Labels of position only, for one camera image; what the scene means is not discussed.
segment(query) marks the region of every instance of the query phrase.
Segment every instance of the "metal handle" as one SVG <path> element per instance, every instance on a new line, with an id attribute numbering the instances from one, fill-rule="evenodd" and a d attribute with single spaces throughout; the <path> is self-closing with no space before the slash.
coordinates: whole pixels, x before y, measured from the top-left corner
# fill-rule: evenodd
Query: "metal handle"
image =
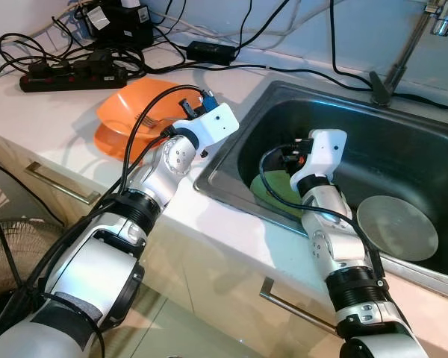
<path id="1" fill-rule="evenodd" d="M 61 185 L 60 183 L 57 183 L 56 181 L 37 172 L 37 170 L 41 166 L 42 165 L 40 163 L 33 162 L 32 164 L 30 164 L 29 166 L 27 166 L 25 168 L 25 172 L 27 174 L 31 175 L 32 177 L 35 177 L 36 179 L 41 180 L 43 183 L 47 183 L 49 186 L 52 186 L 55 189 L 60 190 L 61 192 L 64 192 L 65 194 L 75 198 L 76 200 L 81 201 L 82 203 L 85 203 L 86 205 L 91 205 L 97 198 L 100 197 L 99 192 L 93 191 L 88 196 L 83 196 L 81 194 L 78 194 L 74 190 L 71 190 L 71 189 L 67 188 L 66 186 Z"/>
<path id="2" fill-rule="evenodd" d="M 272 290 L 272 286 L 274 285 L 274 280 L 272 278 L 266 277 L 264 280 L 264 283 L 262 283 L 261 292 L 259 295 L 266 300 L 272 302 L 273 304 L 276 304 L 277 306 L 283 308 L 284 310 L 289 311 L 290 313 L 293 313 L 294 315 L 306 320 L 309 323 L 312 323 L 314 326 L 319 327 L 320 329 L 326 331 L 327 333 L 331 333 L 334 336 L 338 336 L 335 329 L 336 327 L 332 324 L 316 317 L 315 315 L 312 315 L 297 306 L 294 306 L 293 304 L 290 304 L 287 301 L 282 300 L 281 298 L 273 295 L 270 293 Z"/>

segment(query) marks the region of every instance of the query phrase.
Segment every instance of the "white wall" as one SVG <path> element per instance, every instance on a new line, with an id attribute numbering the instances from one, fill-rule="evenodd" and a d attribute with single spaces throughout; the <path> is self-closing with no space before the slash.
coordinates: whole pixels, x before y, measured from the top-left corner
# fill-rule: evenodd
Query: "white wall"
<path id="1" fill-rule="evenodd" d="M 75 0 L 0 0 L 0 36 L 5 33 L 18 32 L 30 34 L 44 25 L 52 22 L 52 16 L 62 12 Z M 81 31 L 73 23 L 71 16 L 62 18 L 71 31 L 81 38 Z M 56 27 L 51 27 L 47 32 L 39 35 L 37 41 L 46 51 L 57 51 L 69 42 L 69 38 Z M 27 56 L 36 52 L 23 51 L 14 45 L 6 45 L 4 48 L 13 56 Z"/>
<path id="2" fill-rule="evenodd" d="M 169 14 L 177 17 L 183 1 L 174 0 Z M 286 28 L 295 1 L 291 0 L 286 5 L 269 29 L 278 31 Z M 149 4 L 151 9 L 162 13 L 167 5 L 164 0 L 144 2 Z M 328 3 L 329 0 L 302 0 L 297 17 Z M 254 0 L 246 28 L 260 28 L 279 4 L 281 0 Z M 187 0 L 183 19 L 219 32 L 236 31 L 248 6 L 248 0 Z M 415 0 L 344 0 L 337 4 L 337 63 L 351 69 L 376 70 L 382 75 L 386 74 L 409 37 L 423 7 L 424 3 Z M 448 90 L 448 37 L 430 35 L 430 25 L 408 62 L 405 79 Z M 327 10 L 289 35 L 276 51 L 329 63 L 329 29 Z M 254 45 L 268 45 L 275 40 L 276 37 L 262 36 Z"/>

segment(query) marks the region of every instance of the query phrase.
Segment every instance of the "orange bowl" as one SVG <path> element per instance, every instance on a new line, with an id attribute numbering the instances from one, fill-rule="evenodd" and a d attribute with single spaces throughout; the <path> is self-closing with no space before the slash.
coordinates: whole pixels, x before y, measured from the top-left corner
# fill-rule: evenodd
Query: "orange bowl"
<path id="1" fill-rule="evenodd" d="M 143 149 L 151 141 L 152 138 L 136 138 L 134 140 L 133 146 L 131 147 L 130 162 L 134 162 L 136 158 L 138 158 L 138 156 L 141 154 L 141 151 L 143 151 Z M 123 158 L 125 157 L 125 149 L 126 143 L 128 142 L 128 137 L 112 131 L 105 125 L 100 125 L 96 130 L 94 142 L 96 147 L 100 151 L 113 158 L 123 160 Z"/>
<path id="2" fill-rule="evenodd" d="M 164 90 L 176 86 L 172 82 L 141 78 L 108 98 L 96 111 L 102 124 L 112 131 L 129 136 L 139 115 L 151 100 Z M 148 113 L 138 129 L 136 138 L 154 138 L 175 120 L 186 117 L 179 102 L 186 98 L 192 107 L 198 107 L 199 93 L 183 89 L 161 99 Z"/>

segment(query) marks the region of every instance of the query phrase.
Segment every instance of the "floor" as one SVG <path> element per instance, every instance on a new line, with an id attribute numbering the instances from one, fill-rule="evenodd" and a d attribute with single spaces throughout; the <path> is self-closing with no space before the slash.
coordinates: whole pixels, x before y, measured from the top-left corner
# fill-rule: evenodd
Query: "floor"
<path id="1" fill-rule="evenodd" d="M 0 172 L 0 220 L 23 216 L 48 218 L 43 208 L 36 205 L 22 187 L 4 172 Z"/>
<path id="2" fill-rule="evenodd" d="M 105 349 L 107 358 L 262 358 L 144 285 Z M 97 342 L 91 357 L 100 357 Z"/>

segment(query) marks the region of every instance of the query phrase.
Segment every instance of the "sink basin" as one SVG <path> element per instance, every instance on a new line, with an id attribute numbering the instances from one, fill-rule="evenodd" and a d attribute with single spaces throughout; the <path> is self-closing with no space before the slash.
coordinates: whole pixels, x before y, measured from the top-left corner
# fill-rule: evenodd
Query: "sink basin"
<path id="1" fill-rule="evenodd" d="M 346 131 L 334 182 L 354 213 L 373 195 L 401 198 L 425 213 L 438 250 L 417 263 L 382 254 L 387 271 L 448 296 L 448 125 L 395 110 L 273 82 L 195 183 L 207 195 L 305 234 L 300 218 L 250 191 L 262 154 L 318 128 Z M 277 160 L 266 170 L 281 169 Z"/>

